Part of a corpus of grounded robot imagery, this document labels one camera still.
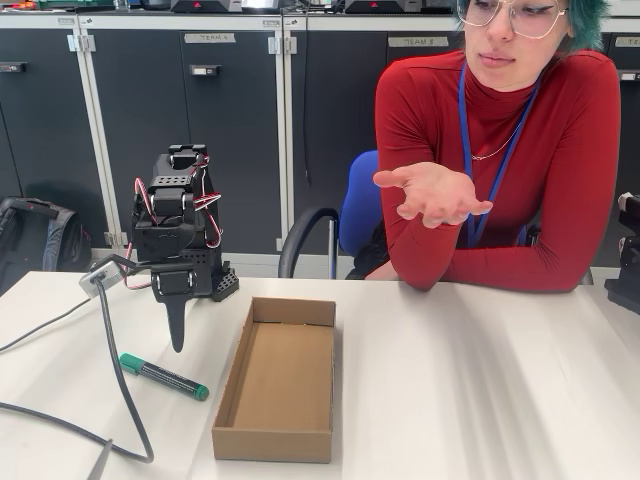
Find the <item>person's right hand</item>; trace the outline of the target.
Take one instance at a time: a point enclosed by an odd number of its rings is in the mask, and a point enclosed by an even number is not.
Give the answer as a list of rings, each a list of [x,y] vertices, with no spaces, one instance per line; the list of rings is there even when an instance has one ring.
[[[468,175],[433,162],[379,171],[373,182],[381,189],[402,189],[405,198],[396,212],[405,220],[421,216],[426,228],[460,225],[469,216],[486,214],[493,207],[492,202],[477,199]]]

